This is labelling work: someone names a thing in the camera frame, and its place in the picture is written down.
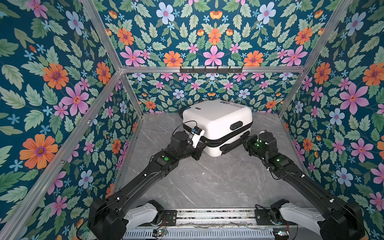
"gray marble floor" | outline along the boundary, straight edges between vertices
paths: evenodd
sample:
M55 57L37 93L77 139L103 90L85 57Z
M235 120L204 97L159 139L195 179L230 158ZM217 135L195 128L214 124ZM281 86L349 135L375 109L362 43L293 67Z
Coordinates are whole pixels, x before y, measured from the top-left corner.
M177 114L144 116L128 170L121 179L123 185L147 166L154 153L169 144L172 131L181 122ZM254 114L251 134L264 129L277 138L281 153L297 160L276 114ZM154 199L165 208L254 207L255 204L269 206L281 198L301 207L311 206L291 185L274 180L261 160L249 156L239 146L220 157L203 152L199 161L191 157L181 160L178 168L152 186L137 204Z

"diagonal metal bar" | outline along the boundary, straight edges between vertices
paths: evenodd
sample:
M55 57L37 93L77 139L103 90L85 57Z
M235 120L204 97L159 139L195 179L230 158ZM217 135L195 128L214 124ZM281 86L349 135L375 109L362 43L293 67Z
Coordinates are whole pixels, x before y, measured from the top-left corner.
M33 214L41 199L45 196L49 186L54 182L57 175L64 166L64 163L72 154L78 142L83 137L89 127L89 123L95 118L110 92L116 86L121 78L121 73L115 73L108 84L105 85L99 96L93 102L91 107L84 114L80 122L68 136L62 147L56 153L55 157L48 164L44 172L29 190L20 206L16 209L11 219L4 225L0 231L1 240L15 240L20 230L27 224L30 216Z
M302 73L304 67L302 66L258 66L258 67L227 67L227 66L205 66L205 67L181 67L185 73ZM179 67L127 67L121 68L123 73L179 73Z
M82 0L83 6L85 10L87 11L87 14L97 32L99 35L100 41L102 45L104 46L104 49L107 51L107 54L109 58L111 59L111 62L115 68L116 71L119 71L122 67L120 58L115 50L115 47L113 46L111 39L107 35L107 31L104 27L104 23L101 20L101 17L97 11L97 8L93 2L93 0Z
M282 117L286 109L288 108L289 104L293 100L294 96L296 95L297 91L299 90L301 84L303 83L303 80L305 77L307 77L308 73L310 72L312 66L315 64L317 58L319 57L321 51L327 44L329 38L331 37L331 34L336 29L337 25L339 24L341 18L347 11L349 5L351 4L351 0L340 0L338 5L336 6L335 11L332 13L331 17L328 20L327 25L325 25L324 32L321 34L317 44L313 48L311 54L309 55L305 65L304 65L304 71L299 74L297 77L295 83L293 84L291 90L289 91L287 97L284 100L283 105L279 109L279 117Z
M127 90L127 93L128 93L129 99L131 100L133 108L135 109L139 118L141 118L143 116L143 110L141 109L141 106L139 104L139 100L137 99L137 96L136 96L135 92L133 91L133 87L129 83L129 80L128 80L126 74L122 75L121 83L124 86L124 88Z

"white suitcase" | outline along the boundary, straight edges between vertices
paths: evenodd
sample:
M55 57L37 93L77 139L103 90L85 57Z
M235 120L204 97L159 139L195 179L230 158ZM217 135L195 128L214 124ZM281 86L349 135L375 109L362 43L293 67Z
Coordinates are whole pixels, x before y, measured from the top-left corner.
M242 143L240 136L249 131L252 125L252 110L244 105L217 99L192 105L182 112L182 118L183 122L197 122L197 126L205 131L200 139L207 145L204 151L212 157L218 157ZM195 125L195 122L187 122L183 126L190 133Z

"cable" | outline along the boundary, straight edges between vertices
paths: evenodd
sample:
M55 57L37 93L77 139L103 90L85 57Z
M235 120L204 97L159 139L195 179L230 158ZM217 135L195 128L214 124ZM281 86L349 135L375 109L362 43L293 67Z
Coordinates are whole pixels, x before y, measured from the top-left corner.
M175 133L175 131L183 124L187 123L187 122L195 122L196 123L196 126L197 126L197 122L195 120L191 120L191 121L186 121L186 122L183 122L182 124L178 125L177 128L173 131L172 135Z
M353 213L351 213L351 211L349 211L346 207L344 207L343 205L341 205L341 204L338 203L337 201L334 201L334 202L337 203L340 207L342 207L342 208L344 208L345 210L347 210L347 211L348 211L348 212L349 212L349 213L350 213L350 214L357 220L357 222L360 223L361 226L363 226L365 232L366 232L367 235L368 235L368 239L371 240L371 237L370 237L370 235L369 235L369 232L368 232L368 230L364 227L364 224L362 224L362 223L360 222L360 220L358 220L358 218L355 217L355 215L353 215Z

